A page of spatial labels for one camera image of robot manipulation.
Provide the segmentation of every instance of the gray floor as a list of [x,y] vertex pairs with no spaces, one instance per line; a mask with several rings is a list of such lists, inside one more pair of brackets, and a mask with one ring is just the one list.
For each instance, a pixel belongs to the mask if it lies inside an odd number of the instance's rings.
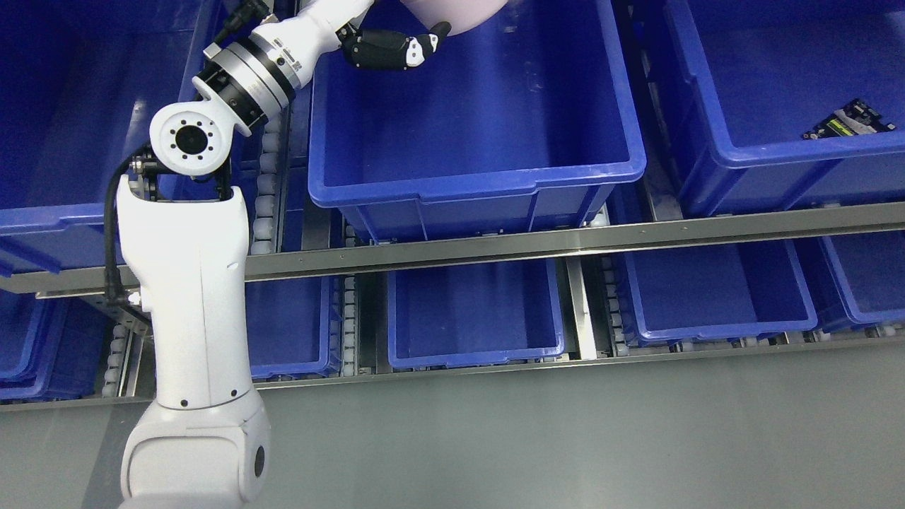
[[[905,346],[265,393],[254,509],[902,507]],[[0,414],[0,507],[106,508],[143,406]]]

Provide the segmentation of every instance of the cable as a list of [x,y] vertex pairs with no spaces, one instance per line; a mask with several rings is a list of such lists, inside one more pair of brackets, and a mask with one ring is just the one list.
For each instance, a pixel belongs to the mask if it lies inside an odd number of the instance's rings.
[[116,193],[119,189],[119,178],[129,171],[132,159],[140,156],[150,147],[151,143],[148,141],[123,159],[107,185],[107,194],[104,197],[104,297],[110,306],[129,305],[126,291],[122,286],[122,278],[119,276],[119,268],[116,266],[116,230],[119,222],[116,212]]
[[214,38],[220,44],[232,34],[242,30],[251,20],[261,21],[271,14],[270,7],[263,0],[244,0],[224,21],[224,28]]

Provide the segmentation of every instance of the metal frame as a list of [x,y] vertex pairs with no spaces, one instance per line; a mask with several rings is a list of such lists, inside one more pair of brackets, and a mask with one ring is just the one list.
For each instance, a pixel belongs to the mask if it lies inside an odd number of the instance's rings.
[[[639,113],[645,116],[646,112],[646,116],[650,117],[652,111],[655,115],[656,107],[651,101],[655,101],[656,90],[652,90],[650,96],[646,94],[650,85],[643,79],[644,70],[630,69],[630,74],[634,77],[634,95],[639,102]],[[283,121],[281,132],[285,137],[291,124],[288,111]],[[356,304],[355,337],[350,342],[344,338],[348,347],[355,351],[354,372],[351,375],[325,379],[269,381],[258,383],[256,387],[264,390],[289,389],[425,376],[603,367],[655,360],[721,358],[905,343],[903,329],[896,330],[895,335],[890,337],[872,337],[880,334],[871,334],[870,331],[834,334],[833,341],[822,341],[823,338],[814,334],[790,332],[780,334],[769,342],[736,341],[705,345],[680,343],[671,348],[628,351],[619,339],[619,327],[614,325],[612,313],[617,311],[611,310],[610,306],[614,304],[610,302],[613,299],[605,289],[606,269],[601,265],[600,258],[589,255],[905,230],[905,203],[683,219],[678,204],[664,194],[668,193],[671,186],[664,166],[672,162],[662,157],[663,147],[654,146],[652,141],[660,135],[657,123],[662,124],[659,119],[654,123],[645,122],[650,166],[642,184],[655,221],[653,223],[330,249],[330,228],[333,227],[331,213],[314,207],[308,199],[303,218],[302,245],[305,250],[249,257],[246,281],[355,274],[356,284],[351,290]],[[281,167],[296,166],[295,162],[281,160]],[[281,195],[285,198],[285,179],[283,191]],[[283,208],[284,202],[281,201],[281,210]],[[563,258],[558,267],[564,319],[568,323],[567,335],[570,335],[567,355],[556,360],[455,370],[394,372],[390,368],[386,352],[385,278],[382,274],[369,273],[537,258]],[[120,271],[126,286],[134,287],[137,284],[126,266],[120,267]],[[16,274],[11,278],[0,278],[2,290],[37,293],[39,298],[83,297],[92,305],[99,306],[102,302],[96,296],[102,294],[102,287],[102,268],[69,270],[59,274]],[[137,324],[134,318],[125,315],[118,318],[121,323],[133,329],[129,336],[128,364],[124,367],[120,380],[119,398],[9,405],[0,407],[0,412],[150,401],[153,394],[153,340],[149,331],[133,327]]]
[[[245,280],[362,274],[891,230],[905,230],[905,202],[265,254],[248,258]],[[125,265],[120,271],[126,286],[137,284]],[[15,274],[0,278],[0,289],[37,293],[39,298],[100,295],[103,268],[74,269],[59,274]]]

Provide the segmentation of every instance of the blue storage crate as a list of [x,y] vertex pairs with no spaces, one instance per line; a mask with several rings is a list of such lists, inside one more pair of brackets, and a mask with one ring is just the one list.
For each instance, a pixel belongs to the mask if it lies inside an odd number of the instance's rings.
[[94,392],[110,320],[77,299],[53,301],[40,314],[33,378],[0,382],[0,400],[76,399]]
[[0,382],[34,376],[46,302],[0,291]]
[[342,361],[341,294],[338,277],[246,284],[252,378],[337,372]]
[[905,232],[795,244],[825,331],[905,322]]
[[[396,0],[366,23],[424,30]],[[606,0],[511,3],[408,72],[315,71],[311,197],[365,238],[580,226],[645,165]]]
[[855,98],[905,124],[905,2],[641,8],[687,214],[905,198],[905,130],[802,140]]
[[0,275],[103,263],[110,175],[159,108],[192,99],[221,11],[219,0],[0,3]]
[[[617,224],[642,219],[634,190],[610,200]],[[626,342],[632,345],[764,337],[817,324],[791,241],[614,255]]]
[[388,279],[394,368],[504,364],[565,349],[552,260],[394,272]]

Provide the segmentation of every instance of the robotic arm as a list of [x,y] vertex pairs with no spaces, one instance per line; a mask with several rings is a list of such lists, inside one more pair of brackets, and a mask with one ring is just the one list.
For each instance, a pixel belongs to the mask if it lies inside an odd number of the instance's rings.
[[415,37],[361,31],[353,22],[373,3],[316,0],[226,48],[208,46],[209,62],[192,80],[204,100],[171,104],[151,121],[151,147],[160,162],[192,177],[213,173],[229,157],[233,130],[250,136],[289,106],[322,54],[342,49],[357,67],[405,71],[424,63],[451,30],[438,23]]
[[[208,64],[193,79],[201,100],[155,115],[152,160],[141,166],[219,175],[228,168],[233,131],[250,136],[289,106],[323,53],[342,50],[359,68],[407,71],[452,30],[446,22],[418,36],[361,30],[357,22],[373,2],[313,0],[295,17],[261,24],[226,48],[208,46]],[[431,0],[407,0],[418,2]],[[461,10],[459,2],[433,3]],[[487,19],[505,0],[493,2],[499,6],[489,13],[478,2],[478,16]],[[271,433],[248,360],[245,203],[225,179],[220,200],[195,202],[157,200],[156,180],[145,182],[139,196],[125,175],[111,187],[123,257],[140,283],[129,302],[151,314],[157,361],[157,397],[123,456],[121,508],[239,508],[262,490]]]

